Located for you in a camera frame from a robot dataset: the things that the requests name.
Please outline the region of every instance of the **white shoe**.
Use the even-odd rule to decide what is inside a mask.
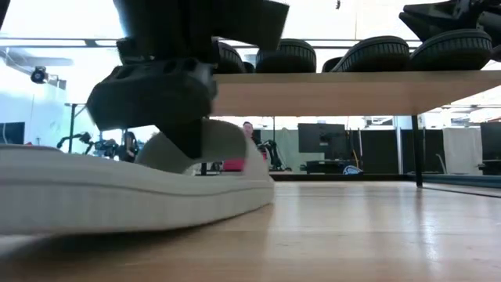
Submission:
[[[226,219],[272,201],[274,183],[252,140],[222,121],[203,123],[203,158],[163,134],[136,163],[0,145],[0,234],[169,230]],[[200,162],[245,158],[238,176],[191,176]]]

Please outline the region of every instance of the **security camera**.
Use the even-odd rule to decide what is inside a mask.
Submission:
[[[35,67],[31,74],[31,81],[36,84],[44,84],[48,81],[49,74],[47,74],[45,67]]]

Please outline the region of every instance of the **wooden floor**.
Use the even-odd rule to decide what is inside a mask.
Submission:
[[[0,281],[500,281],[501,199],[413,183],[278,183],[176,232],[0,238]]]

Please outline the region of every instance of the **pink object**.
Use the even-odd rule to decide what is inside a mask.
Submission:
[[[263,153],[263,160],[266,161],[266,153]],[[222,170],[225,172],[241,172],[244,165],[244,159],[227,160],[222,164]]]

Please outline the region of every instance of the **wooden shelf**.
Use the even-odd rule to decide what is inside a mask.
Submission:
[[[215,77],[214,116],[421,114],[501,85],[501,70]]]

